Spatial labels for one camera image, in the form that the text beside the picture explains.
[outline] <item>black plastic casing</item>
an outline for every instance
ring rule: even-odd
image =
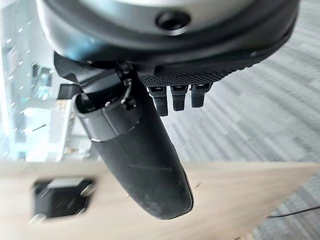
[[[187,176],[152,98],[138,82],[135,107],[115,102],[82,112],[81,95],[73,107],[93,147],[128,194],[149,214],[172,219],[193,208]]]

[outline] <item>curved black grip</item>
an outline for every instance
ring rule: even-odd
[[[151,97],[144,88],[136,94],[135,99],[139,103],[136,108],[141,110],[141,115],[135,125],[124,132],[121,129],[125,129],[124,125],[128,123],[122,125],[121,118],[128,119],[130,111],[135,111],[132,116],[137,116],[137,109],[129,110],[127,116],[123,116],[122,110],[117,108],[110,111],[108,108],[100,109],[101,114],[95,117],[78,116],[89,136],[92,128],[100,128],[102,124],[88,127],[88,123],[101,116],[105,118],[114,136],[103,141],[93,139],[92,144],[108,168],[149,214],[159,219],[176,218],[193,207],[188,179]]]

